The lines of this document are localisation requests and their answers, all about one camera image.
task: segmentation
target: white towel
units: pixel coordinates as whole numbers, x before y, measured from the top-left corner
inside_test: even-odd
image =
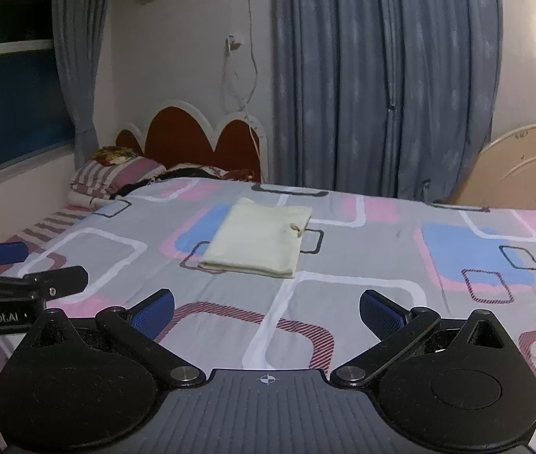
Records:
[[[200,266],[293,278],[311,213],[306,206],[263,206],[241,198],[220,225]]]

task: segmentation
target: patterned bedsheet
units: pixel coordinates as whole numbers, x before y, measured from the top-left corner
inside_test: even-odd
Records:
[[[197,266],[241,197],[311,207],[294,279]],[[176,179],[103,207],[44,247],[5,274],[81,264],[87,289],[56,301],[71,317],[130,307],[169,288],[176,313],[157,341],[206,374],[312,367],[328,373],[378,342],[359,316],[367,288],[443,317],[490,309],[536,373],[536,211]],[[19,339],[2,340],[7,352]],[[536,450],[536,434],[531,446]]]

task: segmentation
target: wooden headboard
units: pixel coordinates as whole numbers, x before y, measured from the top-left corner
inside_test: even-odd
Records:
[[[259,148],[259,157],[251,134]],[[247,123],[242,112],[229,114],[213,128],[196,107],[184,101],[168,101],[144,131],[128,124],[117,133],[115,144],[133,148],[167,169],[180,163],[226,171],[248,169],[256,182],[261,182],[262,174],[268,174],[264,128],[253,116],[249,116]]]
[[[450,203],[536,210],[536,124],[485,147]]]

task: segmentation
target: striped mattress edge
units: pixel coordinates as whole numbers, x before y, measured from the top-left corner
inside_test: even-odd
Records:
[[[63,209],[46,216],[40,222],[19,231],[5,242],[24,242],[30,254],[42,253],[44,244],[47,244],[75,223],[86,218],[92,211],[89,208],[69,204]],[[54,260],[54,265],[51,269],[58,269],[66,264],[66,258],[64,256],[52,253],[48,257]],[[1,265],[0,275],[12,266],[12,264]]]

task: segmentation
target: blue square pattern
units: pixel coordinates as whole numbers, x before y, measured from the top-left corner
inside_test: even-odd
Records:
[[[491,235],[496,232],[486,231]],[[438,275],[451,281],[464,283],[461,270],[496,271],[501,274],[507,285],[533,286],[533,272],[514,268],[503,256],[499,246],[509,246],[505,239],[483,239],[469,227],[457,225],[425,224],[421,234],[430,255],[432,256]],[[508,257],[516,264],[523,266],[518,251],[507,249]],[[473,283],[493,284],[492,275],[473,273]]]
[[[211,242],[219,226],[232,208],[231,204],[217,204],[203,216],[194,226],[180,235],[175,241],[175,248],[182,253],[190,253],[200,241]],[[195,255],[202,256],[207,250],[208,244],[198,248]]]

